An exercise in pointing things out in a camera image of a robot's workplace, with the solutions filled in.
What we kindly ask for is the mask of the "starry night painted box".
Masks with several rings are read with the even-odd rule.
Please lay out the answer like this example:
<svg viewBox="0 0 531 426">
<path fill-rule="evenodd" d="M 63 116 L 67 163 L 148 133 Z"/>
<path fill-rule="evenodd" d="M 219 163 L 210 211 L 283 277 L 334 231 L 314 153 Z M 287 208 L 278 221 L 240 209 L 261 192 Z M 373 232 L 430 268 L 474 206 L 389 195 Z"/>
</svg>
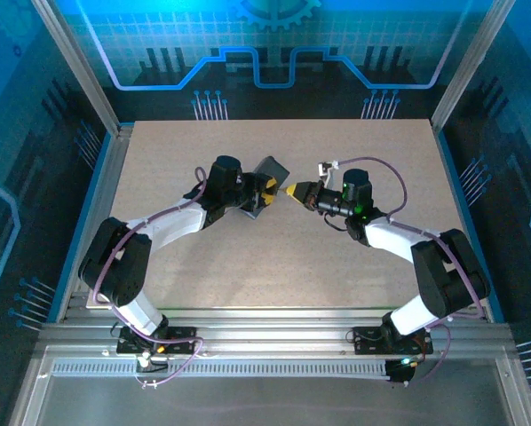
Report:
<svg viewBox="0 0 531 426">
<path fill-rule="evenodd" d="M 259 191 L 259 176 L 268 175 L 276 178 L 281 188 L 289 174 L 290 172 L 272 156 L 264 158 L 252 172 L 244 174 L 244 199 L 240 210 L 250 218 L 257 219 L 265 209 L 259 207 L 259 195 L 262 193 Z"/>
</svg>

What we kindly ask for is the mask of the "arm base electronics board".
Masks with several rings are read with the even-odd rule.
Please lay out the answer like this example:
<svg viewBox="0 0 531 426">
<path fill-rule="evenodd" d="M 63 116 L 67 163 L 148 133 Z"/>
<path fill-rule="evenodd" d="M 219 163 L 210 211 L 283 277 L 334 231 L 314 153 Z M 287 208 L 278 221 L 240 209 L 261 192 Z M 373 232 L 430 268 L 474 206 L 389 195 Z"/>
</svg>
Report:
<svg viewBox="0 0 531 426">
<path fill-rule="evenodd" d="M 390 383 L 398 383 L 407 388 L 416 374 L 418 365 L 419 361 L 417 359 L 388 359 L 384 363 L 385 374 L 388 376 Z"/>
<path fill-rule="evenodd" d="M 141 343 L 138 351 L 136 360 L 139 373 L 166 372 L 169 369 L 165 345 L 160 343 Z"/>
</svg>

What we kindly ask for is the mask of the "blue table edge strip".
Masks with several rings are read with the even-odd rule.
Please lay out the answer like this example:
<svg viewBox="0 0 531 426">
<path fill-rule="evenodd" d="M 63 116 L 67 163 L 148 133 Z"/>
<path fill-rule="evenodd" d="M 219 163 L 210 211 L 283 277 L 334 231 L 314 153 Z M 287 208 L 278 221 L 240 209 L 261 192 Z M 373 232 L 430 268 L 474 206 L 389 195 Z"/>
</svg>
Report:
<svg viewBox="0 0 531 426">
<path fill-rule="evenodd" d="M 80 243 L 83 241 L 83 232 L 86 225 L 86 221 L 90 215 L 92 199 L 96 193 L 96 188 L 99 182 L 100 173 L 102 171 L 108 148 L 110 147 L 112 136 L 107 133 L 103 139 L 102 147 L 99 151 L 99 157 L 91 175 L 91 181 L 89 183 L 86 195 L 83 200 L 83 206 L 81 208 L 78 220 L 75 225 L 72 240 L 70 242 L 67 256 L 63 264 L 59 282 L 56 287 L 51 308 L 48 313 L 47 323 L 55 323 L 58 321 L 62 300 L 67 293 L 68 284 L 70 282 L 70 276 L 73 271 L 73 267 L 76 263 L 77 253 Z"/>
</svg>

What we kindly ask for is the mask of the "grey metal bottom panel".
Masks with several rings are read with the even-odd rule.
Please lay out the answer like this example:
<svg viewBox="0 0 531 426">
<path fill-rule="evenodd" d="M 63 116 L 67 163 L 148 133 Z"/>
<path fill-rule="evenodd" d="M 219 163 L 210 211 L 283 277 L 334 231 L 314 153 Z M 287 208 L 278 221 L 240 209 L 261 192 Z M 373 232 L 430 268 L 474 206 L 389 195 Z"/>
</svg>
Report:
<svg viewBox="0 0 531 426">
<path fill-rule="evenodd" d="M 449 360 L 409 385 L 354 378 L 59 376 L 39 367 L 8 426 L 531 426 L 515 367 Z"/>
</svg>

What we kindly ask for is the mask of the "aluminium side frame rail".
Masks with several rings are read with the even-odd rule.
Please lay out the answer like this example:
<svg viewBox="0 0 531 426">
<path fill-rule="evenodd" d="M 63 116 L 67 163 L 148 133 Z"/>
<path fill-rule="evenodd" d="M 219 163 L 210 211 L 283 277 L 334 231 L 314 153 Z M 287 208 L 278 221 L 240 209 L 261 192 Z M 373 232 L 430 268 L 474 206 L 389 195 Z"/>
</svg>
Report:
<svg viewBox="0 0 531 426">
<path fill-rule="evenodd" d="M 119 178 L 122 173 L 125 156 L 131 141 L 134 124 L 125 123 L 117 137 L 112 137 L 107 156 L 100 173 L 96 193 L 92 199 L 90 215 L 86 221 L 83 232 L 83 241 L 80 243 L 76 263 L 70 276 L 67 293 L 65 294 L 57 322 L 61 322 L 67 310 L 69 300 L 75 288 L 79 285 L 78 269 L 100 223 L 109 216 Z"/>
</svg>

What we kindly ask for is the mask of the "aluminium front frame rail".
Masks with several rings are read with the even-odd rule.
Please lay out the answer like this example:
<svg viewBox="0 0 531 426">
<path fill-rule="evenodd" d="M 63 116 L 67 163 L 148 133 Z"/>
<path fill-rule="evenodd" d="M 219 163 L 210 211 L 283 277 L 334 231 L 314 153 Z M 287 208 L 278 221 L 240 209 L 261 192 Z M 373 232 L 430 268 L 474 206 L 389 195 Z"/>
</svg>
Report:
<svg viewBox="0 0 531 426">
<path fill-rule="evenodd" d="M 375 309 L 170 309 L 172 326 L 196 327 L 202 350 L 219 359 L 345 359 L 353 356 L 350 329 L 378 326 Z M 108 310 L 70 308 L 62 322 L 43 326 L 37 349 L 92 357 L 115 348 L 115 317 Z M 431 332 L 436 352 L 450 359 L 496 359 L 516 351 L 506 324 L 456 318 Z"/>
</svg>

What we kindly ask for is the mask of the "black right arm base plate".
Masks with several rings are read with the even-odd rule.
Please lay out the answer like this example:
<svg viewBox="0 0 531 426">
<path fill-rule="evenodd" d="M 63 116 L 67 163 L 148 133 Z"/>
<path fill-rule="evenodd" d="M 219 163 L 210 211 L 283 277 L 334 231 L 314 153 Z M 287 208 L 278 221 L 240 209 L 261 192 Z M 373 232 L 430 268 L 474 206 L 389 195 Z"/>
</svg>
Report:
<svg viewBox="0 0 531 426">
<path fill-rule="evenodd" d="M 386 334 L 381 327 L 353 327 L 345 337 L 356 355 L 431 355 L 431 335 L 420 329 L 410 335 Z"/>
</svg>

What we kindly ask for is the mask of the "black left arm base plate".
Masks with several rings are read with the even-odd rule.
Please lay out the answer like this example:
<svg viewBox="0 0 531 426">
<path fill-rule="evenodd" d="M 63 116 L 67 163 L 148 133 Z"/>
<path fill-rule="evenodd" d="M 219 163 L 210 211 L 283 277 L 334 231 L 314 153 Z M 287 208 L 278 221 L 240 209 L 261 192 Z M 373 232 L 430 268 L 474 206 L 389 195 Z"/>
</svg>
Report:
<svg viewBox="0 0 531 426">
<path fill-rule="evenodd" d="M 150 355 L 192 355 L 194 342 L 178 343 L 178 340 L 195 337 L 195 327 L 169 327 L 159 336 L 160 340 L 172 340 L 173 343 L 154 343 L 134 333 L 129 327 L 122 327 L 116 345 L 119 355 L 140 355 L 148 352 Z"/>
</svg>

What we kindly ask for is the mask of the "aluminium frame post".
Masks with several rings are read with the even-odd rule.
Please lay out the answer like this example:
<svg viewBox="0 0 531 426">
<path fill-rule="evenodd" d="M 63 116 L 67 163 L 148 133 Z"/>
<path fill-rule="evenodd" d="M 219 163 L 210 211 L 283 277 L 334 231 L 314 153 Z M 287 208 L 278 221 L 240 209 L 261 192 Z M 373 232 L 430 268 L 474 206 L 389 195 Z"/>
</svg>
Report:
<svg viewBox="0 0 531 426">
<path fill-rule="evenodd" d="M 515 2 L 516 0 L 493 0 L 432 115 L 431 125 L 435 135 L 438 135 L 447 123 Z"/>
<path fill-rule="evenodd" d="M 30 0 L 30 2 L 81 85 L 107 133 L 111 137 L 117 137 L 120 133 L 120 122 L 59 7 L 54 0 Z"/>
</svg>

